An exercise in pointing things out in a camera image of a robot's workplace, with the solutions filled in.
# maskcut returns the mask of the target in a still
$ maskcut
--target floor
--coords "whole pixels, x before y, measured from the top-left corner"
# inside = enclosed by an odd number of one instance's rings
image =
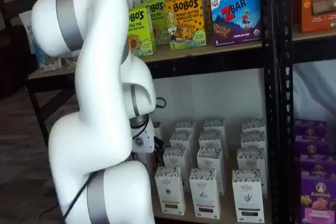
[[[38,95],[40,105],[54,92]],[[62,115],[77,110],[71,98],[47,121],[50,129]],[[25,89],[0,101],[0,223],[34,224],[39,214],[57,202],[48,152]],[[45,214],[40,224],[57,224],[59,208]]]

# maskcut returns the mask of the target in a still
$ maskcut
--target purple snack box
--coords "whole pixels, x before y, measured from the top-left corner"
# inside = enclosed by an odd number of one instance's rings
[[[301,154],[329,154],[329,144],[326,137],[296,136],[294,141],[295,157]]]
[[[295,120],[294,136],[327,137],[327,123],[325,121]]]
[[[336,156],[301,154],[300,170],[308,170],[310,172],[336,173]]]
[[[333,224],[336,211],[336,174],[301,172],[301,224]]]

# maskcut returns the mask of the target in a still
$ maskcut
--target bobo's peanut butter chocolate chip box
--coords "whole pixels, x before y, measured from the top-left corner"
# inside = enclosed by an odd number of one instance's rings
[[[129,16],[127,39],[130,50],[138,57],[153,55],[156,47],[149,8],[135,8]]]
[[[204,0],[169,0],[164,6],[172,50],[206,46]]]

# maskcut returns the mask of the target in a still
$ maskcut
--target annie's logo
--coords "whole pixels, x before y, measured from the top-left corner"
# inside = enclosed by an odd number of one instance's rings
[[[326,193],[326,185],[324,183],[317,183],[316,184],[316,191],[317,193],[311,192],[310,196],[316,197],[328,197],[330,198],[330,193]]]

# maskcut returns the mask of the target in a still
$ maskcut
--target robotic arm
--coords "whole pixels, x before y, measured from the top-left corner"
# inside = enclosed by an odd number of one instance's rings
[[[154,223],[151,189],[132,149],[129,118],[156,106],[150,72],[127,46],[126,0],[39,0],[33,33],[58,56],[81,48],[75,72],[80,111],[59,119],[49,137],[49,161],[63,214],[89,174],[68,224]]]

